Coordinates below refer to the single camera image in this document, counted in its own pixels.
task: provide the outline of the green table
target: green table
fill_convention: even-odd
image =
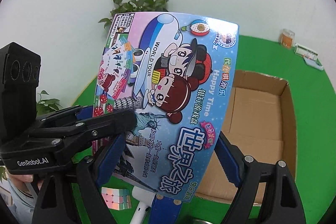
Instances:
[[[316,224],[329,207],[336,194],[336,95],[324,71],[307,66],[278,43],[253,37],[239,37],[236,69],[274,75],[288,80],[297,124],[297,178],[307,224]],[[75,105],[93,103],[94,79],[75,101]],[[78,158],[87,155],[82,152]],[[128,188],[130,184],[112,177],[107,187]],[[90,223],[80,199],[78,186],[73,185],[78,210],[83,223]],[[129,224],[138,201],[132,199],[132,209],[112,211],[118,224]],[[195,218],[220,223],[229,205],[193,198],[182,206],[177,224],[184,224],[192,214]],[[257,217],[259,207],[254,207],[251,217]]]

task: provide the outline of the pink ribbon banner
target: pink ribbon banner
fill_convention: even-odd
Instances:
[[[213,125],[210,122],[206,122],[206,121],[201,122],[201,126],[205,129],[205,133],[206,133],[206,136],[207,136],[207,141],[204,144],[204,149],[208,149],[215,142],[216,132],[215,132],[215,129],[214,129]]]

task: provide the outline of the pastel puzzle cube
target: pastel puzzle cube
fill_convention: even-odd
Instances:
[[[101,188],[103,197],[108,208],[113,210],[125,210],[132,208],[131,196],[128,189]]]

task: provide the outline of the open cardboard box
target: open cardboard box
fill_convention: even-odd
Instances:
[[[222,132],[244,155],[275,164],[284,160],[295,178],[296,122],[288,82],[256,72],[236,70]],[[266,183],[260,183],[255,205]],[[231,203],[237,188],[230,183],[213,153],[196,196]]]

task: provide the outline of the clock face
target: clock face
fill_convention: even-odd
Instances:
[[[132,132],[130,132],[130,131],[128,131],[128,132],[126,132],[126,139],[127,140],[133,140],[133,138],[134,138],[134,135],[132,134]]]

